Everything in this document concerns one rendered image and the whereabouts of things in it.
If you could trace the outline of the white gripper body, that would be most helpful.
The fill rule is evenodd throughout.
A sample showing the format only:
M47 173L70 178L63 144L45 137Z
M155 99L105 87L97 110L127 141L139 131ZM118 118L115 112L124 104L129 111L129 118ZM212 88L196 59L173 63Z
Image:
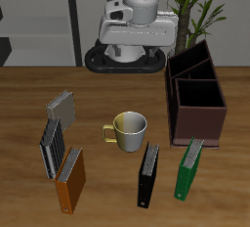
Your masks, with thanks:
M146 25L102 17L99 40L102 44L133 46L171 46L175 41L178 16L174 12L157 12L156 20Z

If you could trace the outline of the grey book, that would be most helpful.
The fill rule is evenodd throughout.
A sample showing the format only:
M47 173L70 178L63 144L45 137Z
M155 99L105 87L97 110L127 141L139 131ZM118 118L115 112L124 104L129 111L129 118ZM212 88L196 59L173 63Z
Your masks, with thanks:
M65 131L76 119L73 93L64 90L46 105L46 111L48 118L61 120L62 131Z

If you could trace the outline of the dark brown desk caddy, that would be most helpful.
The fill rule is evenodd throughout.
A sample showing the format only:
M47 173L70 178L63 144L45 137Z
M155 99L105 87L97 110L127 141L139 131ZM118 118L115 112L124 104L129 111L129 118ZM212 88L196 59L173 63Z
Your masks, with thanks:
M167 60L165 86L170 146L187 147L194 137L219 149L228 107L206 40Z

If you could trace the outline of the black and white striped book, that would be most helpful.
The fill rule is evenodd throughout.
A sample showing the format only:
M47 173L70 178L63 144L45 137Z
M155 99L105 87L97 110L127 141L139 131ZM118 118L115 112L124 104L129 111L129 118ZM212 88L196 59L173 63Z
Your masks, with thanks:
M65 145L61 120L49 118L40 144L40 152L48 178L55 178L63 162Z

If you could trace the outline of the green book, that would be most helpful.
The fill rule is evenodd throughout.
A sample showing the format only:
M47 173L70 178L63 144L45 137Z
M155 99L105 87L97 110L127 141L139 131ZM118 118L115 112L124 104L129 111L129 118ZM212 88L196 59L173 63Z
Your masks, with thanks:
M179 165L174 197L184 201L199 165L204 141L191 138L185 154Z

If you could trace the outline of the orange book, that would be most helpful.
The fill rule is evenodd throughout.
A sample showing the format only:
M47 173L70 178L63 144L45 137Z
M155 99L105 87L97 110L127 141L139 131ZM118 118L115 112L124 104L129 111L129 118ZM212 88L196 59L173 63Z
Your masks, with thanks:
M72 214L86 182L81 149L68 149L54 181L62 213Z

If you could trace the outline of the green pot plant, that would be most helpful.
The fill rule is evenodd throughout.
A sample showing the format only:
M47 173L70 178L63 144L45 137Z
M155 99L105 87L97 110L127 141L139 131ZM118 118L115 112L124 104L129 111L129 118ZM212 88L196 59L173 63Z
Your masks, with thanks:
M208 14L213 0L204 1L204 3L199 3L199 0L174 1L177 7L172 7L172 11L179 18L175 47L176 54L193 46L200 35L204 34L207 36L209 34L207 28L210 25L226 19L226 17L220 17L224 4L218 6L211 14ZM199 6L198 12L200 13L200 18L197 22L190 17L191 8L194 5Z

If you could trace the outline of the light grey shelf unit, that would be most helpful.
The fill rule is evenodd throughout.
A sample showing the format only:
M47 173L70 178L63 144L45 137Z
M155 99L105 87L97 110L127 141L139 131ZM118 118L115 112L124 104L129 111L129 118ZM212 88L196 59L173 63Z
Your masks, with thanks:
M12 46L3 67L77 67L68 0L0 0L0 37Z

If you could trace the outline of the yellow and white mug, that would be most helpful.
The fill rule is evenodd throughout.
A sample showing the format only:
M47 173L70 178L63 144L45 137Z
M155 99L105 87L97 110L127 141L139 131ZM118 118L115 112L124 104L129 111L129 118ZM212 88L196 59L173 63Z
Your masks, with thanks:
M124 112L118 114L112 125L104 124L102 128L103 140L107 143L115 143L127 153L137 151L144 140L147 128L146 118L140 113ZM113 130L114 138L105 135L107 130Z

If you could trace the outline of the large dark block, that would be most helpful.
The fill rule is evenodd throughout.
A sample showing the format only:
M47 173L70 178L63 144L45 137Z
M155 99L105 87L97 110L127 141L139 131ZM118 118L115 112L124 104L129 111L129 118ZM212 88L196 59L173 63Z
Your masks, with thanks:
M12 46L8 37L0 37L0 67L4 66L12 52Z

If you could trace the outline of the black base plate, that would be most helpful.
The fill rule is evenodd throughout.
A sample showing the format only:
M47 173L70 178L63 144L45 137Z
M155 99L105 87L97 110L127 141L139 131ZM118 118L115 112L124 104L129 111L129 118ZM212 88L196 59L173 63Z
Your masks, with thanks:
M95 46L85 55L85 65L88 70L96 73L154 73L163 69L166 64L164 53L157 49L155 56L152 58L148 54L148 48L144 55L131 63L119 63L107 56L104 51L107 49L105 44L100 40L96 41Z

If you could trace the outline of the dark vertical post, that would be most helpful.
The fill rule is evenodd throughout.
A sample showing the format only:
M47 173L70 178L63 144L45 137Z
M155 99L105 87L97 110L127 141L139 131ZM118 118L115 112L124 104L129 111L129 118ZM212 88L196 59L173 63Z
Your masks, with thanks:
M82 54L81 54L81 43L80 43L80 33L79 33L76 0L68 0L68 7L69 7L70 24L71 24L71 31L72 31L75 64L78 67L81 67L82 66Z

